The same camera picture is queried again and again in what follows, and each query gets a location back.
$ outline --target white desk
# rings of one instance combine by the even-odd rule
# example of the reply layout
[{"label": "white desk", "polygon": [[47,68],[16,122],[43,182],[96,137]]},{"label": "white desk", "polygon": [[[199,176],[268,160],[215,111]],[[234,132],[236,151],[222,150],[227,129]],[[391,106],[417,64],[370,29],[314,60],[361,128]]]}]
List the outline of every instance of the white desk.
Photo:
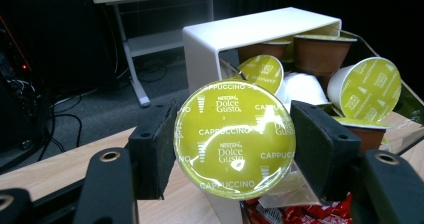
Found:
[{"label": "white desk", "polygon": [[[159,34],[152,34],[128,39],[125,34],[125,29],[122,24],[121,15],[119,11],[119,4],[135,1],[147,0],[93,0],[96,4],[113,5],[115,14],[121,34],[122,44],[124,46],[125,56],[128,62],[129,70],[131,73],[132,85],[137,98],[142,107],[150,105],[150,100],[146,95],[141,83],[138,81],[137,73],[134,68],[133,58],[140,55],[149,53],[169,50],[172,48],[182,47],[182,30],[169,31]],[[208,3],[208,20],[214,20],[213,0],[207,0]]]}]

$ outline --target white shelf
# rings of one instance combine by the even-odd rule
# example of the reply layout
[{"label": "white shelf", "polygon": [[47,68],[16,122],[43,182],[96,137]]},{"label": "white shelf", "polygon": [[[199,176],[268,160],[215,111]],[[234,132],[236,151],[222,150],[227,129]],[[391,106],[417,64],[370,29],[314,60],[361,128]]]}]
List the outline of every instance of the white shelf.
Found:
[{"label": "white shelf", "polygon": [[128,45],[130,47],[132,57],[182,47],[182,30],[130,38],[128,39]]},{"label": "white shelf", "polygon": [[342,21],[293,7],[183,28],[189,92],[222,80],[219,52],[299,33],[339,35]]}]

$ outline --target bolt hole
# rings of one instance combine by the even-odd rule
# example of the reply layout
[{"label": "bolt hole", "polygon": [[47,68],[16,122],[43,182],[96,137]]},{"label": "bolt hole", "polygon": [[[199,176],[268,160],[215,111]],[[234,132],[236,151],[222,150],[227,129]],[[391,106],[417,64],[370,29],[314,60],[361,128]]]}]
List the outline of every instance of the bolt hole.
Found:
[{"label": "bolt hole", "polygon": [[141,135],[140,135],[142,138],[148,138],[148,137],[150,137],[150,133],[148,133],[148,132],[145,132],[145,133],[141,133]]},{"label": "bolt hole", "polygon": [[397,160],[396,158],[389,156],[385,153],[377,153],[375,154],[375,157],[377,158],[377,160],[390,164],[390,165],[398,165],[399,164],[399,160]]},{"label": "bolt hole", "polygon": [[102,162],[111,162],[111,161],[115,161],[120,156],[121,156],[121,153],[116,152],[116,151],[107,152],[107,153],[103,154],[100,157],[100,161],[102,161]]},{"label": "bolt hole", "polygon": [[338,136],[340,139],[345,139],[345,140],[346,140],[346,139],[349,139],[349,137],[347,137],[346,135],[343,135],[343,134],[342,134],[342,135],[337,135],[337,136]]}]

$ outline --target dolce gusto capsule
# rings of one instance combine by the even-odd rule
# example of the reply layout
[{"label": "dolce gusto capsule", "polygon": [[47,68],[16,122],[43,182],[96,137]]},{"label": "dolce gusto capsule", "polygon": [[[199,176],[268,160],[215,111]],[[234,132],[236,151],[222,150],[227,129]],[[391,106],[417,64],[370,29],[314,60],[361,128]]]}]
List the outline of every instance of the dolce gusto capsule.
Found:
[{"label": "dolce gusto capsule", "polygon": [[[239,66],[246,80],[265,88],[281,102],[287,99],[284,83],[284,68],[281,62],[271,55],[258,55],[249,58]],[[234,74],[231,79],[240,79]]]},{"label": "dolce gusto capsule", "polygon": [[370,57],[337,71],[327,93],[345,117],[379,122],[393,111],[401,90],[402,79],[395,64]]},{"label": "dolce gusto capsule", "polygon": [[295,148],[294,126],[283,104],[247,81],[203,86],[175,121],[178,163],[198,187],[223,198],[266,193],[288,171]]}]

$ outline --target black cable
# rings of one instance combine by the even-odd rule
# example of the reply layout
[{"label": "black cable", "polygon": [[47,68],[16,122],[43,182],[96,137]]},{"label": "black cable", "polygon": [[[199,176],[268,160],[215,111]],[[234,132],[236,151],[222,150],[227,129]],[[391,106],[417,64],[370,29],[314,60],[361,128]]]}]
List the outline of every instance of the black cable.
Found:
[{"label": "black cable", "polygon": [[53,137],[52,137],[52,142],[60,149],[62,153],[65,152],[65,148],[63,147],[62,143],[60,143],[58,140],[54,139]]},{"label": "black cable", "polygon": [[80,146],[80,139],[81,139],[81,131],[82,131],[82,122],[81,122],[81,119],[79,119],[76,115],[73,115],[73,114],[59,114],[59,115],[56,115],[56,117],[62,117],[62,116],[73,117],[73,118],[75,118],[78,121],[79,128],[78,128],[78,135],[77,135],[76,147],[79,147]]},{"label": "black cable", "polygon": [[157,67],[157,68],[149,68],[149,69],[146,69],[144,71],[144,73],[147,72],[148,74],[159,72],[159,71],[163,71],[163,73],[162,73],[162,75],[160,75],[157,78],[154,78],[154,79],[150,79],[149,80],[149,79],[145,79],[145,78],[139,77],[138,79],[140,81],[144,81],[144,82],[157,82],[157,81],[163,79],[166,76],[166,74],[168,73],[168,68],[166,66],[165,67]]},{"label": "black cable", "polygon": [[75,95],[75,96],[73,96],[73,97],[69,97],[69,98],[67,98],[67,99],[64,99],[64,100],[61,100],[61,101],[58,101],[58,102],[56,102],[54,105],[56,106],[56,105],[58,105],[58,104],[60,104],[60,103],[62,103],[62,102],[66,102],[66,101],[69,101],[69,100],[71,100],[71,99],[74,99],[75,97],[79,97],[78,98],[78,101],[76,102],[76,103],[74,103],[73,105],[71,105],[70,107],[68,107],[68,108],[66,108],[66,109],[64,109],[64,110],[60,110],[60,111],[56,111],[56,113],[60,113],[60,112],[65,112],[65,111],[68,111],[68,110],[70,110],[70,109],[72,109],[72,108],[74,108],[74,107],[76,107],[81,101],[82,101],[82,96],[81,95]]},{"label": "black cable", "polygon": [[52,113],[52,130],[49,133],[49,141],[44,144],[44,148],[41,151],[40,156],[38,157],[37,161],[41,161],[43,159],[44,153],[46,152],[47,147],[49,146],[50,141],[53,138],[53,133],[54,133],[55,126],[56,126],[56,119],[55,119],[55,115],[54,115],[54,106],[52,106],[52,108],[51,108],[51,113]]}]

